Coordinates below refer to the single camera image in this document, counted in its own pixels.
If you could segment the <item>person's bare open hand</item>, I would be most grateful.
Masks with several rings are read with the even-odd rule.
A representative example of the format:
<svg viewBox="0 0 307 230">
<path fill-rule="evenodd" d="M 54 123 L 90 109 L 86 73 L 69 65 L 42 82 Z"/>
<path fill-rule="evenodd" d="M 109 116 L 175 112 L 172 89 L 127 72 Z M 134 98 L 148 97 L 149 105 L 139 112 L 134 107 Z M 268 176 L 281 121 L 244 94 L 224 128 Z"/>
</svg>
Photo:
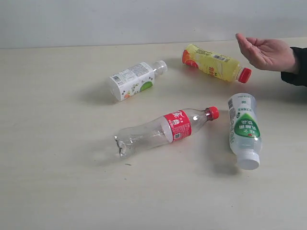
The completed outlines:
<svg viewBox="0 0 307 230">
<path fill-rule="evenodd" d="M 259 39 L 236 34 L 242 55 L 260 70 L 298 72 L 298 62 L 292 48 L 278 39 Z"/>
</svg>

